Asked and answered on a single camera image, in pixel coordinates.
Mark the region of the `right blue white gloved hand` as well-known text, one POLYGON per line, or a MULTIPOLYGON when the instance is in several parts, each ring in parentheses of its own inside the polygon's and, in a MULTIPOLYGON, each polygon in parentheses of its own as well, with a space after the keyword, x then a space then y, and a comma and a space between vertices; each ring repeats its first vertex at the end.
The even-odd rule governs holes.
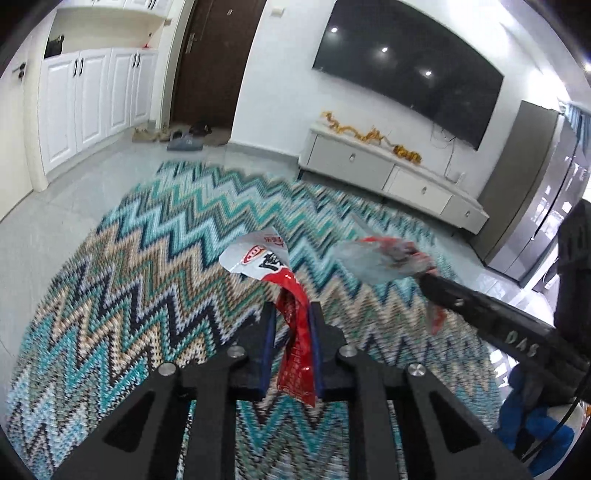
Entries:
MULTIPOLYGON (((558 426, 570 405, 537 407, 527 413, 523 401, 525 374, 520 365, 512 369, 508 382, 511 392, 500 409, 494 434, 507 449, 514 451, 520 431, 524 430, 535 441, 542 442, 558 426)), ((577 437, 581 419, 582 410, 577 407, 550 441, 533 456, 528 470, 534 478, 541 476, 547 479, 547 472, 552 471, 565 457, 577 437)))

